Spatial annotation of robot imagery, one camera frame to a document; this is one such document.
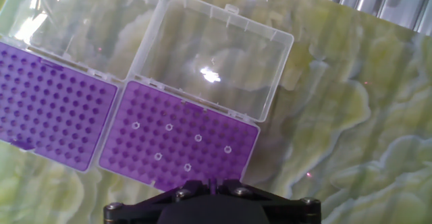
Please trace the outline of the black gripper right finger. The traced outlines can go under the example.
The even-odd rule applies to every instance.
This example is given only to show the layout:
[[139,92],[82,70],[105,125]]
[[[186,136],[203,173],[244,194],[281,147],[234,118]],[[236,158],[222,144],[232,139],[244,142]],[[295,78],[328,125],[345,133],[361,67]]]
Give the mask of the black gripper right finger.
[[218,183],[215,193],[245,200],[240,206],[246,207],[248,214],[263,215],[269,223],[321,224],[321,201],[313,197],[290,200],[243,184],[238,179]]

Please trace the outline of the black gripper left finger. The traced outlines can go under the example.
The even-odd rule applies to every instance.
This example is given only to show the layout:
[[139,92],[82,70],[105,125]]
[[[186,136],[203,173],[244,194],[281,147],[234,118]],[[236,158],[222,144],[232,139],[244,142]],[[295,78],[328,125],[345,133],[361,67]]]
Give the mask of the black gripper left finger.
[[183,200],[211,193],[211,180],[188,180],[180,187],[168,190],[137,204],[112,202],[103,208],[104,224],[157,224],[164,209]]

